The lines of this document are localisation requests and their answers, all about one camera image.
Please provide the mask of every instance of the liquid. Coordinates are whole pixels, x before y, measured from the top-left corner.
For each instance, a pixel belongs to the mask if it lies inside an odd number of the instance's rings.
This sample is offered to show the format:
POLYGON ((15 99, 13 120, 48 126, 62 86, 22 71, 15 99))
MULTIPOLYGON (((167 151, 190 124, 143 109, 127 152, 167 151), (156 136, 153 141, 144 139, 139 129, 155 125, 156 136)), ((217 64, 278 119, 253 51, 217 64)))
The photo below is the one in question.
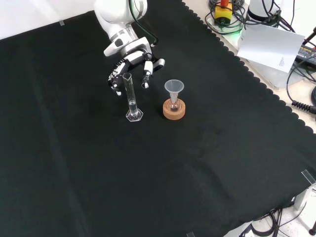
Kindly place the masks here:
POLYGON ((132 116, 136 116, 138 114, 137 104, 135 100, 131 100, 128 102, 130 114, 132 116))

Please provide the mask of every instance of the yellow device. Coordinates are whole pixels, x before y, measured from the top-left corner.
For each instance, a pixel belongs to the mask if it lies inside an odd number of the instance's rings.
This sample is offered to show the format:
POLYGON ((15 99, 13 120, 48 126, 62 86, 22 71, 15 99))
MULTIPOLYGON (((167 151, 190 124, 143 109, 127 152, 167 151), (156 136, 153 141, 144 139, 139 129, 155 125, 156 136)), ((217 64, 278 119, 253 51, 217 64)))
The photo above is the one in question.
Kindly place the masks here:
POLYGON ((229 9, 226 8, 221 8, 220 6, 216 6, 215 7, 215 19, 217 21, 215 21, 215 23, 219 24, 218 22, 220 22, 221 24, 229 24, 232 20, 232 4, 229 3, 226 7, 228 7, 229 9))

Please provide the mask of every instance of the table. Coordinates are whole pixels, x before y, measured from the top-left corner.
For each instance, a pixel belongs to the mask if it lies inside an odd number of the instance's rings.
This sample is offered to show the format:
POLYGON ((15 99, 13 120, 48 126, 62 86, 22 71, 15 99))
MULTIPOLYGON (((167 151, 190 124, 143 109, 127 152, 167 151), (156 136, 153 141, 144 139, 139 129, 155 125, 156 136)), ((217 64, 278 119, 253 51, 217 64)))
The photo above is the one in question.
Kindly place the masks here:
POLYGON ((135 80, 136 124, 106 88, 117 59, 93 12, 1 41, 1 235, 219 237, 308 186, 311 131, 181 1, 150 6, 167 64, 150 90, 135 80), (174 78, 177 122, 159 116, 174 78))

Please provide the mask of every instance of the tape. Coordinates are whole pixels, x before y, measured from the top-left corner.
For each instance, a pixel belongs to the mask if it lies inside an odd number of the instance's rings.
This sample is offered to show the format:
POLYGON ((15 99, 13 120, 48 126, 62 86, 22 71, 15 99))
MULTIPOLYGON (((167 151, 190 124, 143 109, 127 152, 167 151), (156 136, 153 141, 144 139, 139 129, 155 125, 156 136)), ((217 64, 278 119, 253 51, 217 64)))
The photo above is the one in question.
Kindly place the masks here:
POLYGON ((316 184, 316 180, 313 178, 313 176, 307 170, 302 171, 302 174, 304 175, 304 177, 308 180, 308 182, 311 185, 316 184))

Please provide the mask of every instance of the hexagonal base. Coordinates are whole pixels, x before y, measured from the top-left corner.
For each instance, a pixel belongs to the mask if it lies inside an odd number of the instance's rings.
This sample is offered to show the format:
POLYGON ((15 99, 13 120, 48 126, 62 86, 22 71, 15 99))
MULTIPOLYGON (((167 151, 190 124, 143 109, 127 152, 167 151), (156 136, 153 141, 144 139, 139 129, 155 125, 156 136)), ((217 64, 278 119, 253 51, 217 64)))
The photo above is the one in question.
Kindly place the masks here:
POLYGON ((138 115, 137 116, 132 116, 131 114, 130 114, 130 110, 127 112, 127 114, 126 114, 126 117, 127 117, 127 119, 130 121, 130 122, 137 122, 137 121, 140 121, 141 119, 142 119, 142 117, 143 117, 143 112, 140 110, 140 109, 138 109, 138 115))

